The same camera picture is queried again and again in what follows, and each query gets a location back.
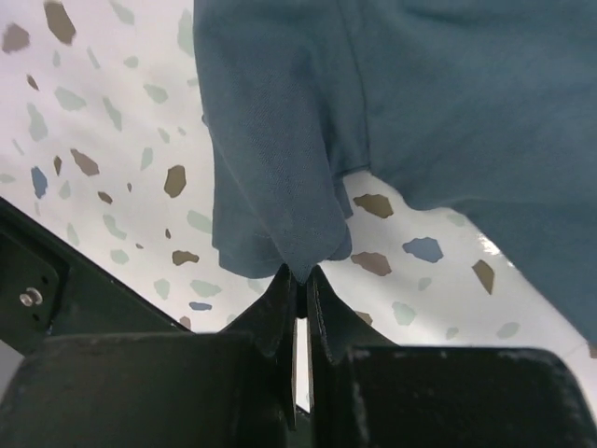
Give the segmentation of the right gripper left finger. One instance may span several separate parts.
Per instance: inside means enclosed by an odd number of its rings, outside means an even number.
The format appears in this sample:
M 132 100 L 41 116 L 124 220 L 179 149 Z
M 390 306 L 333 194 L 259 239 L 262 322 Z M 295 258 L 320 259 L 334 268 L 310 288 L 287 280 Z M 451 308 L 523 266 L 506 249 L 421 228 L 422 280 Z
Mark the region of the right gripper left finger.
M 5 447 L 286 447 L 297 284 L 282 267 L 217 333 L 55 337 L 1 402 Z

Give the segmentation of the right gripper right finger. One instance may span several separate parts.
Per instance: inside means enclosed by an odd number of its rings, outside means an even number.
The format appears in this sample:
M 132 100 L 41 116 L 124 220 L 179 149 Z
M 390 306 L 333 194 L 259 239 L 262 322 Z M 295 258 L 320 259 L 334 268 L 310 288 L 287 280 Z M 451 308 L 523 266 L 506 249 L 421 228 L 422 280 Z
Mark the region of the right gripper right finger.
M 335 293 L 305 286 L 316 447 L 592 447 L 575 376 L 528 347 L 398 345 Z

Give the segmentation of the slate blue t shirt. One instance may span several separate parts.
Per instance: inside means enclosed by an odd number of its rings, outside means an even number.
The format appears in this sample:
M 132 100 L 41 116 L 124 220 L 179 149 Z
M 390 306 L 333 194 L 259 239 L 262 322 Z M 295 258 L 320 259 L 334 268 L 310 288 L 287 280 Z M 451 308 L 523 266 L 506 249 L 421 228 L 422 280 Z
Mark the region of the slate blue t shirt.
M 465 215 L 596 339 L 592 1 L 198 1 L 222 268 L 350 256 L 345 176 Z

